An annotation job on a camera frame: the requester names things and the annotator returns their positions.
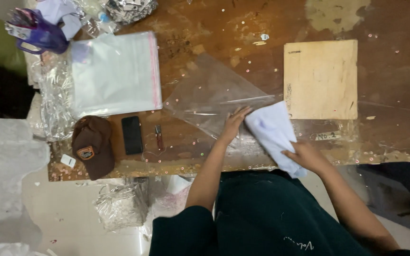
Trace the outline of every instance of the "dark green shirt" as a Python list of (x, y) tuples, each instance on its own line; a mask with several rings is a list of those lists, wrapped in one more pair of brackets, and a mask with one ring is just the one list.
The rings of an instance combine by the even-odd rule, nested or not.
[[(201, 206), (156, 218), (150, 255), (371, 254), (298, 179), (275, 170), (223, 173), (215, 220)], [(396, 255), (407, 256), (410, 251)]]

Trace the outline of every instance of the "brown baseball cap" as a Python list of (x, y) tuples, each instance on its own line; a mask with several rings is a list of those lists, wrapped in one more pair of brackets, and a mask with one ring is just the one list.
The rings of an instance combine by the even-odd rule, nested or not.
[(77, 121), (72, 134), (72, 153), (83, 162), (91, 180), (102, 178), (115, 167), (110, 122), (97, 116)]

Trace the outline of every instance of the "person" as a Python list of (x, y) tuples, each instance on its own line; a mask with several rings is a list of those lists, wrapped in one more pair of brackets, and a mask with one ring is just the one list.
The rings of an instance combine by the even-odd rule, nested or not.
[(226, 148), (250, 111), (238, 108), (227, 118), (185, 209), (153, 221), (150, 255), (410, 256), (337, 169), (306, 142), (292, 142), (295, 153), (283, 153), (321, 178), (339, 222), (297, 178), (281, 170), (221, 175)]

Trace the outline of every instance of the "cap brim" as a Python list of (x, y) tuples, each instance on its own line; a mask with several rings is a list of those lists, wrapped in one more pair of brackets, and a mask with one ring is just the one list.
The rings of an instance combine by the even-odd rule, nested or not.
[(109, 174), (115, 168), (112, 145), (110, 142), (102, 147), (99, 154), (95, 154), (89, 160), (82, 160), (91, 180), (100, 179)]

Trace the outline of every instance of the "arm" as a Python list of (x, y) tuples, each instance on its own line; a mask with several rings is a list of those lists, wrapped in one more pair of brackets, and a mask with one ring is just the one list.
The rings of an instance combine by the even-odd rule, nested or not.
[(214, 143), (202, 169), (200, 169), (191, 185), (185, 208), (189, 206), (203, 206), (210, 211), (213, 210), (213, 204), (218, 194), (225, 150), (237, 135), (238, 127), (250, 111), (249, 107), (244, 109), (237, 108), (232, 115), (228, 115), (224, 130), (219, 139), (216, 140), (216, 143)]
[(302, 141), (292, 142), (292, 145), (296, 154), (289, 151), (283, 153), (321, 178), (341, 224), (368, 242), (374, 252), (400, 249), (393, 236), (319, 151)]

